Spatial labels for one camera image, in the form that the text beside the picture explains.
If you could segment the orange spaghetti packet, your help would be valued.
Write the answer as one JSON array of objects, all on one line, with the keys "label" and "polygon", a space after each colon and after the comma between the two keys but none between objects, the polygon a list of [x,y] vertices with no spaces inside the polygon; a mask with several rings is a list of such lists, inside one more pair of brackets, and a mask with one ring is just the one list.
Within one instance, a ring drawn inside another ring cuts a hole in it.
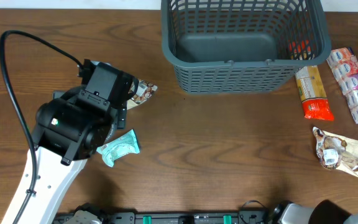
[{"label": "orange spaghetti packet", "polygon": [[306,119],[333,121],[326,92],[316,65],[306,66],[295,74],[301,104]]}]

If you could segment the beige brown snack bag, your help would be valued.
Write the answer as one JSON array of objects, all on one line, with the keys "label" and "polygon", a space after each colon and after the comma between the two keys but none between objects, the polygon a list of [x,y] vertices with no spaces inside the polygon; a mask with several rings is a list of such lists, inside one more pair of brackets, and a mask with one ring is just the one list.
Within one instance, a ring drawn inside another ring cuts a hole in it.
[{"label": "beige brown snack bag", "polygon": [[313,128],[316,155],[329,170],[340,170],[358,178],[358,140]]}]

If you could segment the multicolour tissue pack strip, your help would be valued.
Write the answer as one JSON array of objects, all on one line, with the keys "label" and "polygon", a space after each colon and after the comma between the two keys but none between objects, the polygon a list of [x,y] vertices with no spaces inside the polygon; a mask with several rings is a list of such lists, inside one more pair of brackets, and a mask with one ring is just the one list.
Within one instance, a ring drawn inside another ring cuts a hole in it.
[{"label": "multicolour tissue pack strip", "polygon": [[358,124],[358,59],[350,47],[334,49],[326,59],[352,118]]}]

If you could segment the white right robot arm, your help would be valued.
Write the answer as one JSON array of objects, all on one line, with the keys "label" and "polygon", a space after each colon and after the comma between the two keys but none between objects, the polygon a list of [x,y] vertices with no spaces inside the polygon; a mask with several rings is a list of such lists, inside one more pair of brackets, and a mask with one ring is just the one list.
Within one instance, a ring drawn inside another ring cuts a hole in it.
[{"label": "white right robot arm", "polygon": [[358,213],[351,214],[330,200],[323,200],[315,208],[285,201],[274,209],[265,222],[272,224],[358,224]]}]

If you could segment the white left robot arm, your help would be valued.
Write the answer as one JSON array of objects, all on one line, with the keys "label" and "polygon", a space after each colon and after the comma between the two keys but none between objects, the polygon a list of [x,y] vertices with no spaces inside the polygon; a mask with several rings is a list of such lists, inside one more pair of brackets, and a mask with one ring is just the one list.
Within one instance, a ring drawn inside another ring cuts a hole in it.
[{"label": "white left robot arm", "polygon": [[139,79],[108,63],[85,61],[81,85],[55,91],[35,115],[34,145],[3,223],[51,223],[76,176],[126,122]]}]

